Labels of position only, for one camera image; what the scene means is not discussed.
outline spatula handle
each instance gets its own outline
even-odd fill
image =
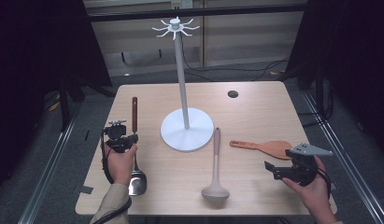
[[[133,97],[133,133],[136,133],[138,129],[138,99],[134,96]]]
[[[255,150],[258,149],[259,144],[232,140],[230,141],[230,146]]]

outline metal spoon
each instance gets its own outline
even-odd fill
[[[133,97],[133,133],[137,130],[137,98]],[[140,195],[146,192],[148,188],[148,180],[146,175],[139,170],[136,162],[136,154],[134,155],[134,170],[131,173],[131,183],[128,190],[129,195]]]
[[[201,194],[213,203],[223,203],[229,198],[230,192],[224,189],[219,182],[218,163],[219,163],[220,129],[216,128],[214,133],[214,172],[211,185],[202,189]]]

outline wooden table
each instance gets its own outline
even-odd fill
[[[228,91],[237,91],[230,98]],[[307,143],[285,86],[281,82],[187,83],[188,106],[205,111],[221,130],[220,182],[230,191],[226,203],[217,207],[201,195],[213,169],[213,138],[200,150],[184,153],[169,147],[160,135],[164,118],[181,108],[178,84],[125,85],[119,88],[107,121],[127,119],[132,128],[132,97],[138,98],[137,151],[139,168],[148,177],[145,194],[133,197],[130,215],[142,216],[284,216],[307,215],[298,196],[273,174],[264,161],[290,167],[256,150],[230,147],[231,140],[263,143],[285,140],[293,146]],[[97,146],[76,211],[94,214],[109,183],[102,170]],[[336,212],[336,205],[331,199]]]

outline human hand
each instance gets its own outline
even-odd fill
[[[107,166],[110,175],[113,178],[114,184],[123,184],[127,187],[130,186],[131,173],[134,170],[134,155],[136,154],[137,150],[138,146],[133,144],[128,151],[124,153],[117,153],[115,150],[111,150],[110,147],[105,144]]]
[[[325,171],[322,161],[316,156],[314,158],[318,168]],[[281,180],[299,195],[310,215],[316,219],[318,224],[335,223],[337,221],[329,204],[326,182],[320,175],[316,175],[313,182],[305,187],[286,177]]]

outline spatula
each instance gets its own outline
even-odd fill
[[[270,155],[274,158],[284,160],[284,161],[291,159],[285,154],[285,149],[292,148],[291,144],[286,141],[269,141],[269,142],[258,144],[258,143],[232,140],[230,141],[230,146],[252,149],[252,150],[260,150],[261,152],[264,152],[267,155]]]

